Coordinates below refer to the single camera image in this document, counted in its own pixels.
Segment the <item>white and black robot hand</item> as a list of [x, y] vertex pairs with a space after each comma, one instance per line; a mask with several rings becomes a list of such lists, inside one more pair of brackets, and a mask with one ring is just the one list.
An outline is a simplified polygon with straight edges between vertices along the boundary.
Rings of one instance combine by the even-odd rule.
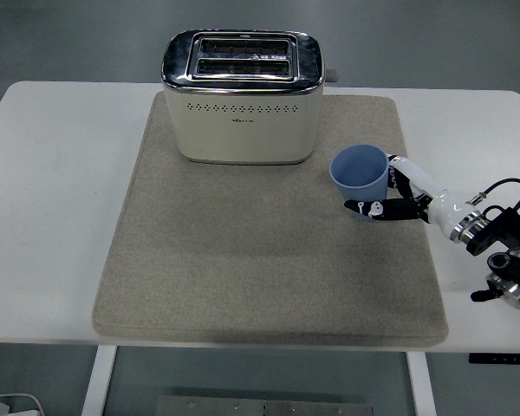
[[474, 206], [458, 202], [408, 158], [390, 155], [388, 160], [388, 185], [400, 196], [374, 201], [349, 199], [344, 202], [345, 207], [374, 221], [421, 219], [438, 225], [452, 241], [459, 240], [469, 224], [481, 217]]

